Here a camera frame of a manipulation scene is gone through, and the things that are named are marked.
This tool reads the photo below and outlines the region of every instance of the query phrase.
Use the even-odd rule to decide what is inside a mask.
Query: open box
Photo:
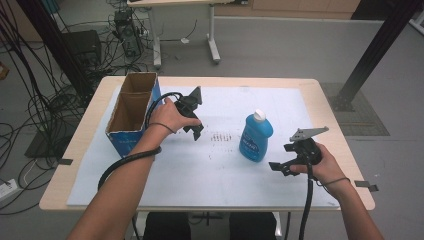
[[[126,157],[140,140],[147,109],[160,96],[156,73],[129,73],[125,77],[106,127],[106,135],[121,157]]]

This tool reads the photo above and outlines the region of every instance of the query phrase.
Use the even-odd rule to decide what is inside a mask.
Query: white bottle cap
[[[262,110],[256,109],[255,114],[253,114],[253,118],[256,122],[263,122],[266,119],[266,115]]]

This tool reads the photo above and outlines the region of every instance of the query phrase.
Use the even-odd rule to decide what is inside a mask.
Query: person's left arm
[[[165,104],[152,114],[150,122],[162,123],[174,132],[183,126],[197,126],[199,119],[181,116],[174,103]],[[170,134],[161,125],[150,125],[130,155],[153,150]],[[68,239],[123,239],[140,202],[154,156],[139,159],[116,169],[88,205]]]

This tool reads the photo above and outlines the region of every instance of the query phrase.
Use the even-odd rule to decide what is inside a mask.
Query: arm
[[[322,160],[313,166],[314,176],[325,184],[345,177],[336,159],[324,145],[317,143],[322,153]],[[306,173],[306,166],[293,165],[293,172]],[[352,184],[347,180],[327,185],[330,194],[340,203],[343,220],[349,239],[384,239],[374,221],[368,214],[361,198]]]
[[[169,98],[153,112],[151,122],[162,123],[173,131],[201,124],[199,119],[181,116]],[[163,126],[149,126],[130,155],[157,148],[170,133]],[[68,239],[122,239],[140,202],[153,160],[154,156],[139,159],[114,171],[94,196]]]

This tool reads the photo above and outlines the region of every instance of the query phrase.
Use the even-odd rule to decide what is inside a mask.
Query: black post
[[[80,96],[82,104],[88,106],[94,94],[93,87],[63,40],[62,33],[56,23],[44,8],[42,1],[17,0],[17,2],[68,77]]]
[[[362,55],[355,69],[340,90],[330,97],[330,104],[335,111],[352,111],[351,102],[361,89],[374,68],[392,46],[393,42],[408,24],[422,0],[398,1],[392,13],[384,21],[374,39]]]

